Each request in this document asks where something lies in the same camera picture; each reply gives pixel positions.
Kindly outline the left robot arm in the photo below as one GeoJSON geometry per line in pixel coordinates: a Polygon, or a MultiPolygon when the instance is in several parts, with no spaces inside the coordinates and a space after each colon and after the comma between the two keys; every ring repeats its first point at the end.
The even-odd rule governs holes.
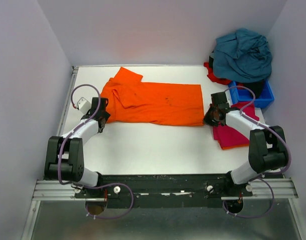
{"type": "Polygon", "coordinates": [[[84,165],[84,145],[103,131],[110,114],[106,111],[109,100],[92,98],[88,110],[84,111],[79,124],[67,134],[52,136],[48,140],[44,177],[62,180],[64,184],[97,187],[101,174],[84,165]]]}

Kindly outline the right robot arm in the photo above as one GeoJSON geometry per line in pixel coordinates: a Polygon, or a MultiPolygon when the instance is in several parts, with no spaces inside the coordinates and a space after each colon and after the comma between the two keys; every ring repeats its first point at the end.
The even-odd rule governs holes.
{"type": "Polygon", "coordinates": [[[212,127],[231,127],[249,140],[248,160],[229,172],[229,178],[235,185],[245,184],[266,172],[281,174],[291,163],[283,129],[268,126],[248,116],[243,111],[248,105],[232,107],[225,91],[213,93],[203,119],[205,124],[212,127]]]}

